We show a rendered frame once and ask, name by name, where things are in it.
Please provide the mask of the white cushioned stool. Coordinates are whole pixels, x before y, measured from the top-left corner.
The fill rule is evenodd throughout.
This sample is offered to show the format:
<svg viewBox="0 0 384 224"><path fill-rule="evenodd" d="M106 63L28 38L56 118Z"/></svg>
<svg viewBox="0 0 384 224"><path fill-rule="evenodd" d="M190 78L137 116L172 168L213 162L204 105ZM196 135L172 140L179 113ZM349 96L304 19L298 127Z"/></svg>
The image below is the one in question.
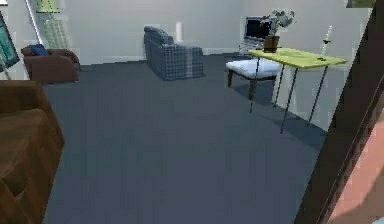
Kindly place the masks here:
<svg viewBox="0 0 384 224"><path fill-rule="evenodd" d="M232 85L234 74L245 78L250 82L248 89L248 99L253 100L256 83L258 81L275 80L280 65L277 62L267 59L248 59L230 61L226 63L227 86Z"/></svg>

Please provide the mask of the white television stand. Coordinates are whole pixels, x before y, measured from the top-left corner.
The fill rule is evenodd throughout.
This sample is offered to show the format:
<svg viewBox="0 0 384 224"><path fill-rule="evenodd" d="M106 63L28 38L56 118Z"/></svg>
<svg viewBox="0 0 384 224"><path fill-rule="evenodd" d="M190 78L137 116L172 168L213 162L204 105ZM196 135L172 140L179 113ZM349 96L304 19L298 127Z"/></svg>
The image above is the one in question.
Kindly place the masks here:
<svg viewBox="0 0 384 224"><path fill-rule="evenodd" d="M248 55L249 50L262 50L264 48L263 41L243 40L238 45L240 55Z"/></svg>

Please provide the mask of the black television set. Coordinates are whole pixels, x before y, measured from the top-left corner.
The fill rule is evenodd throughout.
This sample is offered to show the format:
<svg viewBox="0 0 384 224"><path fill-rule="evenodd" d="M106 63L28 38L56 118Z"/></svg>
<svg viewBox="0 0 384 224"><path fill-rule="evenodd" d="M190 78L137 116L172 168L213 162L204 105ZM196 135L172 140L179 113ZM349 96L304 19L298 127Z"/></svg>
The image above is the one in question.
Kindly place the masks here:
<svg viewBox="0 0 384 224"><path fill-rule="evenodd" d="M260 17L247 17L244 38L247 40L264 41L271 29L270 22L263 22Z"/></svg>

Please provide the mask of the potted house plant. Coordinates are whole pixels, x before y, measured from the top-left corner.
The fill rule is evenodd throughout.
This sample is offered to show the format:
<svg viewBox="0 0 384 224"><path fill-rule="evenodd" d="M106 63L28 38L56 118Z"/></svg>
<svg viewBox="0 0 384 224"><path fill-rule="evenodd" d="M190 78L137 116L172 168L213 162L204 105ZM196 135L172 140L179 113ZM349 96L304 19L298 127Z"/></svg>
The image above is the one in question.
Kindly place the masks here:
<svg viewBox="0 0 384 224"><path fill-rule="evenodd" d="M268 35L264 40L265 53L275 53L278 48L280 36L278 30L280 28L287 28L294 22L295 12L284 10L273 10L270 15L263 16L260 24L269 23L270 29Z"/></svg>

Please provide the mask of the yellow-green table with black legs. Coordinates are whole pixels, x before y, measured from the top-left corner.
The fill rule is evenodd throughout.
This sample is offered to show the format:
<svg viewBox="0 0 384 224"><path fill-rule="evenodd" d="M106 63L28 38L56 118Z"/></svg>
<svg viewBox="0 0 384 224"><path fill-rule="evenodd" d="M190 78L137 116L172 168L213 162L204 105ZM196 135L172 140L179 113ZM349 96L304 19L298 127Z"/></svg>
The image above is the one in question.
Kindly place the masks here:
<svg viewBox="0 0 384 224"><path fill-rule="evenodd" d="M283 117L283 121L280 128L280 132L283 132L283 127L284 127L287 113L289 111L289 107L291 104L292 94L295 88L298 72L300 70L306 70L306 69L315 69L315 68L321 68L321 67L324 68L318 88L317 88L316 96L314 98L314 102L311 108L311 112L307 120L307 125L310 125L313 119L313 115L319 99L319 95L322 90L324 79L328 72L328 68L330 66L342 65L347 63L346 59L332 57L332 56L322 56L319 54L315 54L315 53L311 53L303 50L292 49L292 48L278 48L275 53L267 53L267 52L264 52L263 50L249 50L248 53L256 57L257 60L264 58L274 62L278 62L282 64L283 67L290 66L294 68L293 79L292 79L291 87L289 90L287 105L285 107L285 112L284 112L284 117Z"/></svg>

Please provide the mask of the white candle on black holder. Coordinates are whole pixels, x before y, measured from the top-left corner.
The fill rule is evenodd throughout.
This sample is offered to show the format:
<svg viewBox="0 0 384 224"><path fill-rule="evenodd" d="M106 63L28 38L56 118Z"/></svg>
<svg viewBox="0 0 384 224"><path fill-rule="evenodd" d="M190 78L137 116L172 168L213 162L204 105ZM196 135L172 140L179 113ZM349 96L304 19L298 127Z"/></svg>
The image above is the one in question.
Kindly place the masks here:
<svg viewBox="0 0 384 224"><path fill-rule="evenodd" d="M322 46L322 49L321 49L320 56L317 58L317 60L326 61L325 54L326 54L326 51L327 51L327 46L331 42L330 36L331 36L331 33L332 33L332 29L333 29L333 25L330 25L329 28L328 28L326 37L323 39L323 46Z"/></svg>

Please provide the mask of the dark brown room door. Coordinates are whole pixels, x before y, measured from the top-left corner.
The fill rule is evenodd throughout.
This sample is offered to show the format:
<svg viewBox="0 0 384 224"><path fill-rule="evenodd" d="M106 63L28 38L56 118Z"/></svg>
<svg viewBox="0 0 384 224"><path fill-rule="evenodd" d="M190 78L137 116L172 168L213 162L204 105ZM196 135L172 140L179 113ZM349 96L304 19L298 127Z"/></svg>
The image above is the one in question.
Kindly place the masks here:
<svg viewBox="0 0 384 224"><path fill-rule="evenodd" d="M293 224L321 224L384 92L384 0L376 0Z"/></svg>

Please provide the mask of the blue cushion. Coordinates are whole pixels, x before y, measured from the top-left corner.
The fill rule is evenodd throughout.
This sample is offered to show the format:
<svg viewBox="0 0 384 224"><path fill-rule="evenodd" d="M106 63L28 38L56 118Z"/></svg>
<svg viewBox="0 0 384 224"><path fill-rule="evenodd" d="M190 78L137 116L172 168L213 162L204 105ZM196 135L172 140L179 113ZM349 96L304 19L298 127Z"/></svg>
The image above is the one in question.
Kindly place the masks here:
<svg viewBox="0 0 384 224"><path fill-rule="evenodd" d="M34 56L48 56L49 52L42 44L35 44L29 46Z"/></svg>

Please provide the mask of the brown wooden cabinet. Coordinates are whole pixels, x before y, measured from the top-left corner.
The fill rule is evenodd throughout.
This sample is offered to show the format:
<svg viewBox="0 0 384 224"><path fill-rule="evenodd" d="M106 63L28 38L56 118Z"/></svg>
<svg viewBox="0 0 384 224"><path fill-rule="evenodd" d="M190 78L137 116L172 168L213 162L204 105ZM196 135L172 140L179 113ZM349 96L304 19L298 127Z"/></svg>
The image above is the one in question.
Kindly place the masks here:
<svg viewBox="0 0 384 224"><path fill-rule="evenodd" d="M42 224L63 146L42 86L0 81L0 224Z"/></svg>

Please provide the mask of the teal framed picture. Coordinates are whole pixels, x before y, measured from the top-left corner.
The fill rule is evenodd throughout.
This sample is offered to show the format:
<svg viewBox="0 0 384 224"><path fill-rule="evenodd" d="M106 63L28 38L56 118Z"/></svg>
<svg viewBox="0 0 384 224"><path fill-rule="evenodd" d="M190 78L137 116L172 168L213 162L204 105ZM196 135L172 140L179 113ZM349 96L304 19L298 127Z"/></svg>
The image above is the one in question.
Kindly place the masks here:
<svg viewBox="0 0 384 224"><path fill-rule="evenodd" d="M6 22L0 12L0 72L18 63L20 58L7 28Z"/></svg>

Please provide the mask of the window with green view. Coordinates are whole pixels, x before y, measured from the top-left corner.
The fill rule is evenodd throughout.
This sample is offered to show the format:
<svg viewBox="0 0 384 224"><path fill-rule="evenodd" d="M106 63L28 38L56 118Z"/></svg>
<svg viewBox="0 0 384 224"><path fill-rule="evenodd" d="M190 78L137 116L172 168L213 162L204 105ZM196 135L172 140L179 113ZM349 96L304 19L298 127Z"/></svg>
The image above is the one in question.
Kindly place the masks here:
<svg viewBox="0 0 384 224"><path fill-rule="evenodd" d="M348 0L347 8L373 8L376 0Z"/></svg>

